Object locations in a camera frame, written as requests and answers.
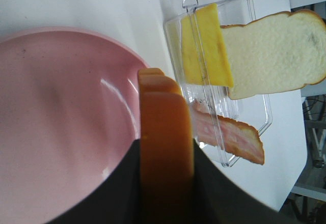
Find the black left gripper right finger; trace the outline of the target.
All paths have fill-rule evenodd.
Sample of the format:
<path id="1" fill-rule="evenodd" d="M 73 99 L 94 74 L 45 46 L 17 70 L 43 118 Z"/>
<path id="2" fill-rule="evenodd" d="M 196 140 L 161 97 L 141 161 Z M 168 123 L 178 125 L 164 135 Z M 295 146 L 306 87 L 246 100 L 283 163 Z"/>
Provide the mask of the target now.
<path id="1" fill-rule="evenodd" d="M 293 223 L 261 203 L 226 177 L 194 146 L 193 223 Z"/>

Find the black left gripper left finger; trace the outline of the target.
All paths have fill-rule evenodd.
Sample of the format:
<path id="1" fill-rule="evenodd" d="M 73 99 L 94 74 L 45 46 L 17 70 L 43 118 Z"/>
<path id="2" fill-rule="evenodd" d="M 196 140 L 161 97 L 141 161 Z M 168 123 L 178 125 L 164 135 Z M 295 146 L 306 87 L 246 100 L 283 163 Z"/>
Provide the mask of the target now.
<path id="1" fill-rule="evenodd" d="M 113 172 L 82 201 L 50 223 L 141 223 L 140 140 Z"/>

